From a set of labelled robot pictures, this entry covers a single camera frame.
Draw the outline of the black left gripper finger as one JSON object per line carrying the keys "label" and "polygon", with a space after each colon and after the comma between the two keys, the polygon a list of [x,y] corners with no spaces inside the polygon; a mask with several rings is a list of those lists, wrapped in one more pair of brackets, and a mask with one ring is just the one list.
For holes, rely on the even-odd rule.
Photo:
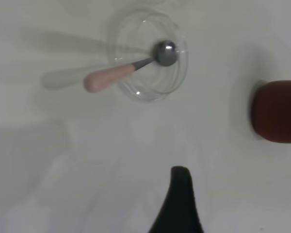
{"label": "black left gripper finger", "polygon": [[151,233],[202,233],[190,171],[183,166],[171,168],[170,185],[155,219]]}

